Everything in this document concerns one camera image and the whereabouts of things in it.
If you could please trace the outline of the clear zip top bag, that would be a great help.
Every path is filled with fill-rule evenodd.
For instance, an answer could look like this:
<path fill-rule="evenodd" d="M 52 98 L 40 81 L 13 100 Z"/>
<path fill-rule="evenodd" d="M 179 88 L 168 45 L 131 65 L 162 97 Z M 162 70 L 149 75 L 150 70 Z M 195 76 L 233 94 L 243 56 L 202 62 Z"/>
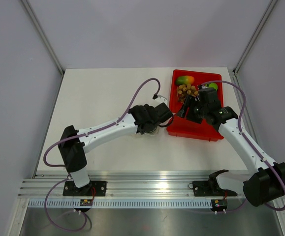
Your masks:
<path fill-rule="evenodd" d="M 140 136 L 156 136 L 159 133 L 160 128 L 157 127 L 151 132 L 145 132 L 144 134 L 141 134 L 140 132 L 133 134 L 135 137 L 140 137 Z"/>

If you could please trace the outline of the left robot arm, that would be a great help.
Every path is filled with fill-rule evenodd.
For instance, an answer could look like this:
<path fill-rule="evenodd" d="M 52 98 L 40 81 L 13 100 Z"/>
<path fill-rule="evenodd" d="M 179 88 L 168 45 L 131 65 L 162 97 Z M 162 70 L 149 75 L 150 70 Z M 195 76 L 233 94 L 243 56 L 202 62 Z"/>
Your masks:
<path fill-rule="evenodd" d="M 58 149 L 74 190 L 81 196 L 87 195 L 92 187 L 87 173 L 86 153 L 116 138 L 131 134 L 152 134 L 173 114 L 163 96 L 154 97 L 154 105 L 135 105 L 123 118 L 115 119 L 95 127 L 77 130 L 73 125 L 64 129 Z"/>

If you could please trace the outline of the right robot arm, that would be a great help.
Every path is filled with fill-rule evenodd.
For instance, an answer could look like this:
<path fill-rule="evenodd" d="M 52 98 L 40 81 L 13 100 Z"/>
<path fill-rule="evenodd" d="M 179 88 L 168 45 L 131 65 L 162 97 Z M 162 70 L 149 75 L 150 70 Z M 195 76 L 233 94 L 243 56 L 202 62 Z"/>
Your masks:
<path fill-rule="evenodd" d="M 205 120 L 234 148 L 248 175 L 221 170 L 210 174 L 208 189 L 214 195 L 224 190 L 243 194 L 255 207 L 285 197 L 285 163 L 277 163 L 243 130 L 241 118 L 234 110 L 223 107 L 214 88 L 199 90 L 197 97 L 187 95 L 176 114 L 180 118 L 201 124 Z"/>

